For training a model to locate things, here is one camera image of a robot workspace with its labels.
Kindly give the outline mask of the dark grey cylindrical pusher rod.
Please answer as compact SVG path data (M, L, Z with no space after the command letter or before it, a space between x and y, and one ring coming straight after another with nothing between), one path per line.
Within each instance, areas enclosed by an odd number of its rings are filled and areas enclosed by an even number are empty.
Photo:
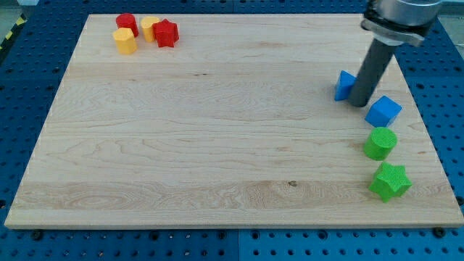
M354 107L365 107L384 74L397 46L373 39L347 101Z

